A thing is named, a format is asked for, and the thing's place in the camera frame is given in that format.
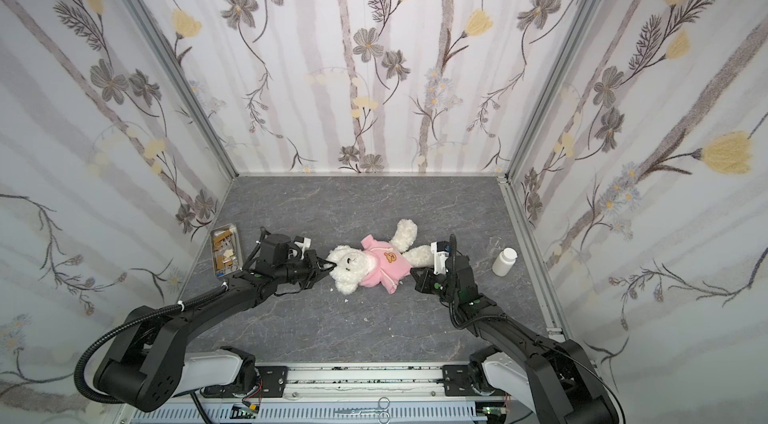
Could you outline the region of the white plush teddy bear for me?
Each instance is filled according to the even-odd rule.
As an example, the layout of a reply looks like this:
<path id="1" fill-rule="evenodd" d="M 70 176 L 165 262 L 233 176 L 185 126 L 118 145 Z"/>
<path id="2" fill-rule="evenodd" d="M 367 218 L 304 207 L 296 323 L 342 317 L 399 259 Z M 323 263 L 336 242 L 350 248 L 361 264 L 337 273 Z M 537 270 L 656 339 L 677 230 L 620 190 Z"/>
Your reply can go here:
<path id="1" fill-rule="evenodd" d="M 389 241 L 381 242 L 390 243 L 406 258 L 412 269 L 432 267 L 430 245 L 413 246 L 417 235 L 418 226 L 410 219 L 402 219 L 397 223 L 393 237 Z M 372 264 L 363 254 L 363 248 L 341 245 L 336 247 L 326 260 L 336 264 L 330 277 L 334 280 L 336 290 L 343 295 L 351 295 L 359 287 L 363 287 L 360 282 L 372 269 Z"/>

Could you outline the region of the pink fleece teddy hoodie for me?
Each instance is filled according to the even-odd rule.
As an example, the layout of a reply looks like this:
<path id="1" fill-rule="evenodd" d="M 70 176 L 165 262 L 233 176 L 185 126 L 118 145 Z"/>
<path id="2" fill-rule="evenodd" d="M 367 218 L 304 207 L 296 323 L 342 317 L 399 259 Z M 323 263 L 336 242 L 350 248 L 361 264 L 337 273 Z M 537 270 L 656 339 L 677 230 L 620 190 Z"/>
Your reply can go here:
<path id="1" fill-rule="evenodd" d="M 411 264 L 390 243 L 377 241 L 371 235 L 366 236 L 361 244 L 372 269 L 360 285 L 367 288 L 381 285 L 389 294 L 394 294 L 400 280 L 410 274 Z"/>

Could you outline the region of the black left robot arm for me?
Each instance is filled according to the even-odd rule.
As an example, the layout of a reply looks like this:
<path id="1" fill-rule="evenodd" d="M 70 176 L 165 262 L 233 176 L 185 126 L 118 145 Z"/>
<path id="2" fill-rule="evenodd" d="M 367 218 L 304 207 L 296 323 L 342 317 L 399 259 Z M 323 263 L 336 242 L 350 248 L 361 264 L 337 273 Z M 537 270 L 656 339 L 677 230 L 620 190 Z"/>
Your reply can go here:
<path id="1" fill-rule="evenodd" d="M 127 404 L 145 412 L 204 388 L 235 395 L 256 392 L 262 379 L 252 354 L 233 347 L 194 354 L 188 345 L 278 295 L 279 287 L 293 285 L 302 292 L 334 268 L 306 241 L 264 231 L 242 268 L 217 288 L 162 308 L 136 308 L 123 324 L 99 337 L 75 366 L 75 388 L 90 401 Z"/>

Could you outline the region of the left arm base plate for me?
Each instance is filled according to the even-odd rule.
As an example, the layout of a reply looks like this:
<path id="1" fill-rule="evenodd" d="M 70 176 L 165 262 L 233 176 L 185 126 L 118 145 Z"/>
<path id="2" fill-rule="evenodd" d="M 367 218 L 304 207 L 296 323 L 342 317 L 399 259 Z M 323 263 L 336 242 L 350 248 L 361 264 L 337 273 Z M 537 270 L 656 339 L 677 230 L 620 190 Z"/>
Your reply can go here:
<path id="1" fill-rule="evenodd" d="M 231 384 L 202 388 L 204 398 L 282 398 L 287 384 L 287 366 L 250 366 Z"/>

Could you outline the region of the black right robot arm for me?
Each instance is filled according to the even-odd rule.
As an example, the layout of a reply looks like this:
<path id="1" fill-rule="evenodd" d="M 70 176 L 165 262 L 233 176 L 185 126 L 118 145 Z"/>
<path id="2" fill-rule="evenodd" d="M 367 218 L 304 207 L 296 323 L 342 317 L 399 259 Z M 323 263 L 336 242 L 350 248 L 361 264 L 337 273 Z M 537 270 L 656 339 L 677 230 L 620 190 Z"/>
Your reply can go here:
<path id="1" fill-rule="evenodd" d="M 522 368 L 541 423 L 624 423 L 626 414 L 581 346 L 558 343 L 509 317 L 479 292 L 469 259 L 450 256 L 444 275 L 413 269 L 415 289 L 447 305 L 451 324 L 485 340 Z"/>

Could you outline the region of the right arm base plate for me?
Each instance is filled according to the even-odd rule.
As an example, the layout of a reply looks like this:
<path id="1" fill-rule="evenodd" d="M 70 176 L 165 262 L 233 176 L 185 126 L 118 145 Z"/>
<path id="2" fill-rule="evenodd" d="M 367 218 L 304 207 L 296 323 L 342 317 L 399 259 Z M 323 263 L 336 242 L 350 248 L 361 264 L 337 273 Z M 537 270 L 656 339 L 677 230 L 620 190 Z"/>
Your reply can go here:
<path id="1" fill-rule="evenodd" d="M 486 380 L 482 369 L 473 363 L 445 364 L 441 368 L 444 394 L 448 397 L 503 396 Z"/>

